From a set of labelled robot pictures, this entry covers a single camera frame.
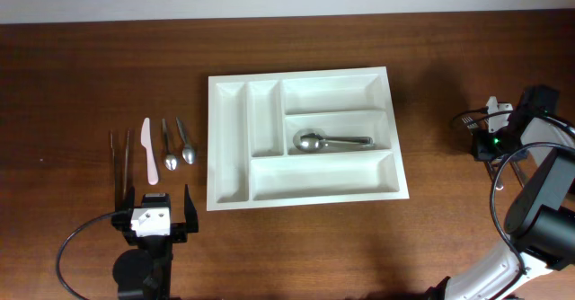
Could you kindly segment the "metal fork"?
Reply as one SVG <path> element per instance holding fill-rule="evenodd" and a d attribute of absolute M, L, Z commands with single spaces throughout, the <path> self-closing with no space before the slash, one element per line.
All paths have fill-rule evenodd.
<path fill-rule="evenodd" d="M 462 117 L 462 121 L 467 126 L 467 128 L 471 134 L 480 128 L 477 124 L 469 125 L 469 122 L 473 121 L 473 119 L 469 116 Z M 485 168 L 486 168 L 486 170 L 490 176 L 490 179 L 493 180 L 495 178 L 495 174 L 496 174 L 495 169 L 493 168 L 492 164 L 489 161 L 485 161 L 484 165 L 485 165 Z M 504 185 L 501 183 L 501 181 L 496 181 L 496 190 L 502 190 L 503 188 L 504 188 Z"/>
<path fill-rule="evenodd" d="M 517 180 L 518 180 L 520 186 L 522 188 L 524 188 L 525 185 L 527 184 L 528 180 L 529 180 L 528 176 L 520 167 L 519 162 L 512 162 L 511 166 L 512 166 L 513 172 L 515 173 L 515 175 L 517 177 Z"/>

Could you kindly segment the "pink plastic knife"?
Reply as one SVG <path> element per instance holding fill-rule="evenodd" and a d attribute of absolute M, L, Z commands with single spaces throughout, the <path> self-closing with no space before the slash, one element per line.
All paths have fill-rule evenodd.
<path fill-rule="evenodd" d="M 159 175 L 155 164 L 153 144 L 151 139 L 150 118 L 144 118 L 140 131 L 140 144 L 146 151 L 146 175 L 150 185 L 156 185 L 159 182 Z"/>

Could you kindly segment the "metal serrated tongs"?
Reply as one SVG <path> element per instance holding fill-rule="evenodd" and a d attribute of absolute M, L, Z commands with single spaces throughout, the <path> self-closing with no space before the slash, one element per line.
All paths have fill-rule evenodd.
<path fill-rule="evenodd" d="M 124 146 L 116 147 L 117 140 L 114 138 L 113 131 L 110 132 L 109 138 L 114 185 L 114 207 L 116 211 L 120 211 L 128 193 L 130 130 L 128 129 L 126 132 Z"/>

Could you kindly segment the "small metal teaspoon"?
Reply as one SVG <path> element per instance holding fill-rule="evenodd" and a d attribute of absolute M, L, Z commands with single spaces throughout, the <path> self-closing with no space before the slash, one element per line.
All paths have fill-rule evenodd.
<path fill-rule="evenodd" d="M 175 171 L 178 166 L 178 160 L 170 149 L 168 128 L 165 119 L 162 119 L 162 132 L 163 132 L 163 141 L 165 148 L 164 165 L 167 170 Z"/>
<path fill-rule="evenodd" d="M 183 123 L 181 122 L 181 120 L 176 117 L 176 124 L 179 130 L 179 134 L 181 136 L 181 140 L 183 142 L 183 148 L 182 148 L 182 157 L 183 160 L 187 163 L 187 164 L 194 164 L 195 160 L 196 160 L 196 152 L 195 149 L 193 148 L 193 146 L 191 145 L 191 142 L 185 132 L 185 128 L 183 126 Z"/>

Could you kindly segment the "large metal spoon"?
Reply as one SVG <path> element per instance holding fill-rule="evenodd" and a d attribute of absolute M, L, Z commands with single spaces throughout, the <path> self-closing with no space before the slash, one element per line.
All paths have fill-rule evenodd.
<path fill-rule="evenodd" d="M 346 144 L 358 144 L 358 145 L 370 145 L 373 143 L 371 137 L 334 137 L 334 136 L 322 136 L 316 132 L 304 132 L 302 134 L 296 134 L 296 137 L 303 141 L 304 139 L 312 140 L 318 142 L 335 142 L 335 143 L 346 143 Z"/>
<path fill-rule="evenodd" d="M 374 140 L 373 143 L 370 145 L 346 144 L 346 143 L 335 143 L 335 142 L 325 143 L 315 141 L 314 139 L 312 140 L 304 139 L 303 141 L 300 141 L 296 136 L 294 136 L 294 146 L 301 152 L 305 153 L 319 153 L 322 150 L 328 150 L 328 149 L 357 150 L 357 149 L 369 148 L 373 144 Z"/>

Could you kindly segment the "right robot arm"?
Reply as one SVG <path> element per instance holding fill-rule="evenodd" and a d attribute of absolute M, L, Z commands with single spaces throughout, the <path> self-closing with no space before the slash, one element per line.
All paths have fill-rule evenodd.
<path fill-rule="evenodd" d="M 544 84 L 527 87 L 516 106 L 490 98 L 479 110 L 457 114 L 472 135 L 471 155 L 490 172 L 491 219 L 500 236 L 481 261 L 429 288 L 425 298 L 511 299 L 526 282 L 574 262 L 574 213 L 563 201 L 574 191 L 574 126 L 556 115 L 559 93 Z M 503 220 L 496 209 L 500 176 L 535 149 L 544 150 L 530 178 L 517 171 L 522 190 Z"/>

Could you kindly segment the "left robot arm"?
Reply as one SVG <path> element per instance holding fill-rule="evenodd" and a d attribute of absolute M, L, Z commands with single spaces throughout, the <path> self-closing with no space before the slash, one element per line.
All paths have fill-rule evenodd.
<path fill-rule="evenodd" d="M 186 243 L 199 230 L 198 213 L 189 188 L 183 194 L 185 221 L 171 219 L 171 199 L 165 193 L 146 194 L 135 205 L 135 189 L 116 197 L 111 224 L 131 247 L 115 261 L 112 276 L 119 299 L 171 298 L 173 246 Z"/>

